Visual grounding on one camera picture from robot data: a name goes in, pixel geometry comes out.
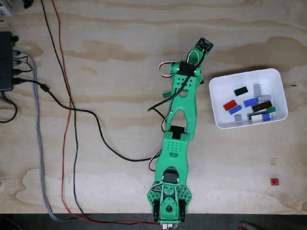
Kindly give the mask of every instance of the white wire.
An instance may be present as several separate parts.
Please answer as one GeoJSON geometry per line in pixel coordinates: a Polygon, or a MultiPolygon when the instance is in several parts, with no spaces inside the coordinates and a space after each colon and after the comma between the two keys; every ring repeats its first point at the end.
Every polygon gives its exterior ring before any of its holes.
{"type": "Polygon", "coordinates": [[[158,154],[161,153],[161,151],[157,152],[155,155],[153,155],[153,157],[150,158],[150,160],[149,160],[149,162],[148,162],[148,168],[149,168],[149,170],[155,172],[155,170],[152,169],[152,168],[150,167],[150,164],[152,163],[153,159],[154,159],[158,154]]]}
{"type": "Polygon", "coordinates": [[[165,124],[165,122],[166,122],[166,119],[167,119],[168,115],[170,115],[170,114],[172,114],[172,113],[173,113],[173,111],[172,111],[172,110],[169,110],[168,113],[166,114],[166,116],[165,116],[165,118],[164,118],[162,124],[161,124],[161,129],[162,129],[162,132],[164,132],[164,133],[165,133],[164,124],[165,124]]]}
{"type": "Polygon", "coordinates": [[[154,192],[162,192],[161,190],[157,190],[157,189],[154,189],[155,187],[159,186],[159,185],[162,185],[163,183],[158,183],[158,184],[155,184],[151,187],[151,190],[153,190],[154,192]]]}
{"type": "Polygon", "coordinates": [[[199,54],[195,51],[195,50],[191,50],[190,52],[189,52],[189,54],[188,54],[188,57],[187,57],[187,63],[189,63],[189,58],[190,58],[190,55],[191,55],[191,53],[196,53],[196,55],[197,55],[197,63],[196,63],[196,65],[199,63],[199,61],[200,61],[200,56],[199,56],[199,54]]]}
{"type": "Polygon", "coordinates": [[[173,75],[166,75],[166,74],[161,73],[161,67],[163,65],[165,65],[165,64],[171,64],[171,63],[175,63],[175,62],[174,61],[165,61],[165,62],[160,63],[160,65],[159,65],[159,73],[161,74],[162,77],[164,77],[164,78],[171,78],[173,76],[173,75]]]}

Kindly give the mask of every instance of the lego brick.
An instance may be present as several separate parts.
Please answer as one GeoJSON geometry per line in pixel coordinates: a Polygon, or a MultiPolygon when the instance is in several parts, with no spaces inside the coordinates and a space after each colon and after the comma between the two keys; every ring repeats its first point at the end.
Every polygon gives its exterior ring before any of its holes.
{"type": "Polygon", "coordinates": [[[260,97],[261,96],[261,86],[260,84],[254,84],[254,97],[260,97]]]}
{"type": "Polygon", "coordinates": [[[265,102],[265,101],[269,101],[271,99],[271,95],[263,95],[260,97],[257,97],[258,102],[265,102]]]}
{"type": "Polygon", "coordinates": [[[271,181],[271,185],[279,185],[279,180],[278,180],[278,178],[271,178],[270,179],[270,181],[271,181]]]}
{"type": "Polygon", "coordinates": [[[248,120],[251,120],[251,116],[253,115],[259,115],[259,114],[265,114],[267,113],[266,111],[259,111],[259,112],[255,112],[255,113],[249,113],[248,115],[248,120]]]}
{"type": "Polygon", "coordinates": [[[241,116],[241,114],[236,114],[236,115],[235,115],[235,122],[240,122],[240,121],[242,121],[242,116],[241,116]]]}
{"type": "Polygon", "coordinates": [[[230,110],[228,110],[228,112],[229,112],[230,115],[232,115],[232,114],[238,112],[238,111],[241,110],[241,109],[242,109],[242,106],[237,105],[236,107],[233,107],[233,108],[231,108],[230,110]]]}
{"type": "Polygon", "coordinates": [[[258,104],[258,100],[257,100],[257,98],[251,98],[251,99],[245,100],[243,103],[244,103],[244,106],[246,108],[246,107],[258,104]]]}
{"type": "Polygon", "coordinates": [[[228,103],[226,103],[226,104],[223,105],[223,107],[224,107],[224,109],[225,109],[226,111],[230,110],[231,108],[233,108],[233,107],[235,107],[235,106],[236,106],[235,100],[232,100],[232,101],[230,101],[230,102],[228,102],[228,103]]]}
{"type": "Polygon", "coordinates": [[[269,107],[272,107],[271,101],[266,101],[266,102],[254,105],[254,106],[252,106],[252,109],[253,109],[253,112],[257,112],[259,110],[266,109],[266,108],[269,108],[269,107]]]}
{"type": "Polygon", "coordinates": [[[270,114],[261,114],[262,115],[262,120],[263,121],[269,121],[271,119],[270,114]]]}
{"type": "Polygon", "coordinates": [[[275,107],[270,107],[270,108],[267,108],[267,109],[266,109],[266,112],[267,112],[267,113],[273,113],[273,112],[276,112],[276,108],[275,108],[275,107]]]}
{"type": "Polygon", "coordinates": [[[246,86],[235,90],[235,95],[238,97],[239,95],[242,95],[244,93],[248,92],[248,89],[246,88],[246,86]]]}
{"type": "Polygon", "coordinates": [[[252,116],[251,116],[251,121],[252,121],[252,122],[262,121],[262,114],[252,115],[252,116]]]}

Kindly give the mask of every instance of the small red lego brick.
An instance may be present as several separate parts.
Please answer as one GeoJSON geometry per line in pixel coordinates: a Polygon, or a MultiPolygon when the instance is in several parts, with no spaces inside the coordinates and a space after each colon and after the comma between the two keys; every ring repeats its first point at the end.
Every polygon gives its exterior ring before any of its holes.
{"type": "Polygon", "coordinates": [[[279,185],[279,181],[277,178],[271,178],[270,181],[271,181],[271,185],[279,185]]]}
{"type": "Polygon", "coordinates": [[[232,101],[230,101],[230,102],[228,102],[228,103],[226,103],[226,104],[223,105],[223,107],[224,107],[224,109],[225,109],[226,111],[230,110],[231,108],[233,108],[233,107],[235,107],[235,106],[236,106],[235,100],[232,100],[232,101]]]}

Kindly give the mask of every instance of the wood grain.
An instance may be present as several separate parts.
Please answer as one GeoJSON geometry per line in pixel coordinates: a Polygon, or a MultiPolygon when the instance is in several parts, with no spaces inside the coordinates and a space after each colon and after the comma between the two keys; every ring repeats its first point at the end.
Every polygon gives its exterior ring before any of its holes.
{"type": "MultiPolygon", "coordinates": [[[[51,30],[57,19],[46,2],[51,30]]],[[[20,37],[16,49],[35,57],[39,79],[68,102],[39,1],[0,24],[20,37]]],[[[204,36],[214,49],[203,65],[197,92],[198,121],[189,145],[189,213],[307,213],[307,27],[304,0],[57,0],[62,43],[78,107],[99,115],[105,138],[123,155],[152,156],[161,147],[161,118],[147,108],[162,99],[170,81],[162,61],[179,61],[204,36]],[[276,68],[288,102],[286,120],[220,130],[214,123],[208,83],[213,77],[276,68]],[[271,186],[270,178],[279,178],[271,186]]],[[[7,93],[20,109],[0,126],[0,212],[44,213],[39,186],[32,86],[7,93]]],[[[60,198],[61,145],[68,112],[39,92],[47,195],[55,212],[60,198]]],[[[1,118],[12,113],[0,104],[1,118]]],[[[77,114],[77,195],[85,212],[150,213],[146,194],[154,180],[147,163],[123,161],[102,143],[95,120],[77,114]]],[[[178,116],[176,122],[182,122],[178,116]]],[[[65,196],[72,195],[73,125],[65,158],[65,196]]]]}

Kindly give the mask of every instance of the white plastic container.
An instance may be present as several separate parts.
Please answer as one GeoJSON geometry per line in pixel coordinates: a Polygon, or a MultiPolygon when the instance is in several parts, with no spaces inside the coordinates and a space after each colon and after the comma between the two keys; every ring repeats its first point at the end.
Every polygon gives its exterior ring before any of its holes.
{"type": "Polygon", "coordinates": [[[0,0],[0,18],[12,17],[12,1],[11,0],[0,0]]]}
{"type": "Polygon", "coordinates": [[[209,83],[210,97],[216,125],[221,129],[258,125],[273,121],[284,120],[288,116],[286,98],[280,73],[275,69],[261,69],[256,71],[237,73],[213,78],[209,83]],[[244,107],[243,101],[254,98],[253,85],[261,85],[262,95],[271,95],[272,105],[276,112],[271,113],[271,120],[252,122],[247,114],[252,113],[251,107],[244,107]],[[247,93],[236,96],[234,90],[246,86],[247,93]],[[242,109],[233,115],[225,111],[223,105],[235,100],[242,109]],[[234,115],[241,114],[242,122],[235,122],[234,115]]]}

